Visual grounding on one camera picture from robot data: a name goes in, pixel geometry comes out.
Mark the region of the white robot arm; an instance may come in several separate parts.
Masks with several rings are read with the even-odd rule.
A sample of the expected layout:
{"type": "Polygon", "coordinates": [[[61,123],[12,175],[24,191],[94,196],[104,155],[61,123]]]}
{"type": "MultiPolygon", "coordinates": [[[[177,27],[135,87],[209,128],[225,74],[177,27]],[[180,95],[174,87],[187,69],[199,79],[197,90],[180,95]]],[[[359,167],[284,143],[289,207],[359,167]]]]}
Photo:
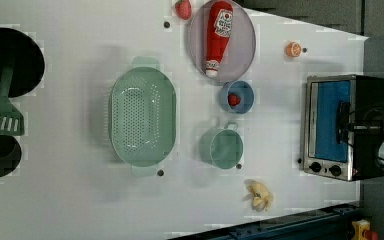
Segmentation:
{"type": "Polygon", "coordinates": [[[353,134],[349,143],[355,163],[352,179],[383,177],[384,157],[380,156],[380,148],[384,144],[384,102],[358,108],[348,116],[354,117],[345,125],[345,130],[353,134]]]}

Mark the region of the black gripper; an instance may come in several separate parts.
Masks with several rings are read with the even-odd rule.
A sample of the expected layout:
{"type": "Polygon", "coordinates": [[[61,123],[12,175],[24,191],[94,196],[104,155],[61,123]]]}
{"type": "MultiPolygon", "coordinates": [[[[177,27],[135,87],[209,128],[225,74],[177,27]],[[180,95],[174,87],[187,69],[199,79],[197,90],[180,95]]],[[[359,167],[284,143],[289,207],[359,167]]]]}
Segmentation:
{"type": "Polygon", "coordinates": [[[357,122],[357,123],[349,123],[347,125],[347,130],[349,132],[361,133],[361,134],[383,134],[384,126],[379,121],[357,122]]]}

